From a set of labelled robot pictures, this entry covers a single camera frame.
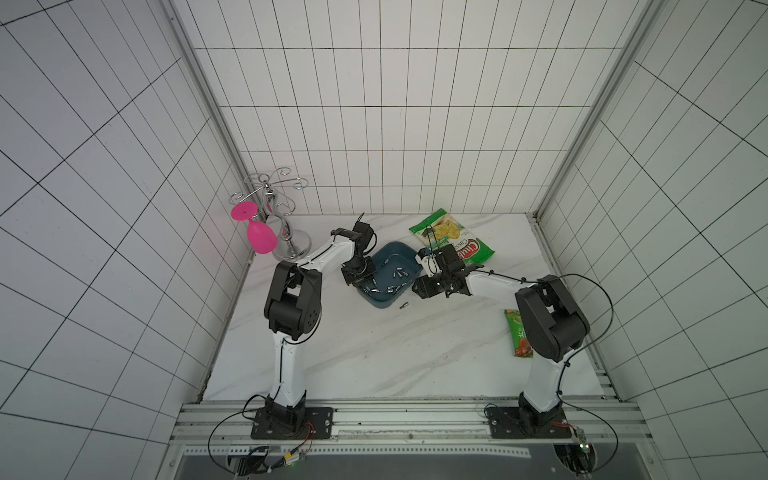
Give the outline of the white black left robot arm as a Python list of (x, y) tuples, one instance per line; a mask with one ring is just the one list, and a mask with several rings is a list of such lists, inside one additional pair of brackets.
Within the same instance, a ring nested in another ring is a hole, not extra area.
[(276, 266), (264, 307), (275, 347), (274, 382), (254, 416), (254, 439), (269, 434), (291, 438), (308, 430), (303, 344), (322, 318), (324, 275), (339, 271), (353, 287), (372, 279), (376, 267), (370, 243), (375, 239), (374, 229), (359, 217), (350, 229), (332, 230), (328, 242), (306, 258)]

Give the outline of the dark teal storage box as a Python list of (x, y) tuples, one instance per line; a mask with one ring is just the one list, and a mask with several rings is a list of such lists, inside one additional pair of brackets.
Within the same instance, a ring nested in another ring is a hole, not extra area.
[[(422, 266), (416, 261), (416, 254), (416, 250), (403, 242), (394, 241), (384, 245), (372, 256), (376, 267), (373, 278), (358, 286), (358, 293), (376, 308), (391, 306), (421, 275)], [(403, 278), (395, 276), (395, 266), (402, 267)], [(390, 286), (398, 286), (400, 290), (394, 295), (369, 292), (370, 288), (384, 290)]]

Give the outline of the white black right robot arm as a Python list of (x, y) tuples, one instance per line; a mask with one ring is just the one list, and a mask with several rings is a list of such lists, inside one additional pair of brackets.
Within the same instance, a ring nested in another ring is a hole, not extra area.
[(528, 380), (514, 408), (489, 407), (491, 425), (501, 434), (529, 438), (568, 438), (565, 424), (562, 377), (570, 357), (582, 347), (590, 325), (561, 278), (514, 278), (478, 265), (467, 265), (451, 244), (423, 248), (416, 261), (426, 273), (416, 279), (412, 291), (422, 299), (441, 293), (462, 294), (495, 300), (516, 309), (533, 351)]

